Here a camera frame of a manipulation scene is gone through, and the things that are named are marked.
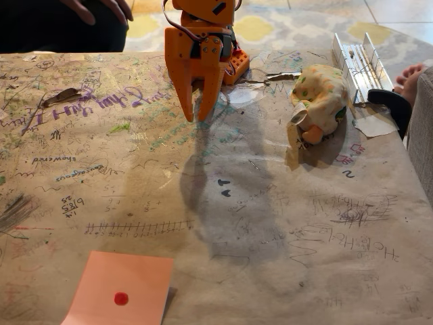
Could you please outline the person's hand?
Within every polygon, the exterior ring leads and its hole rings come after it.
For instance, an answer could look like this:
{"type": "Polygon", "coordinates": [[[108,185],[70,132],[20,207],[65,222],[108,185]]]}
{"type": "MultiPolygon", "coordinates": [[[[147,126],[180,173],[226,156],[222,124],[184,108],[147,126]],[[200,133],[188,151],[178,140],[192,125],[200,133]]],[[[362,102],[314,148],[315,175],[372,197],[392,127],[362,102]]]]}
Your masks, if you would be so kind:
{"type": "MultiPolygon", "coordinates": [[[[61,3],[74,11],[79,18],[86,24],[93,26],[96,23],[94,15],[79,0],[61,0],[61,3]]],[[[133,21],[133,14],[128,3],[124,0],[101,0],[101,3],[109,8],[118,20],[124,25],[128,21],[133,21]]]]}

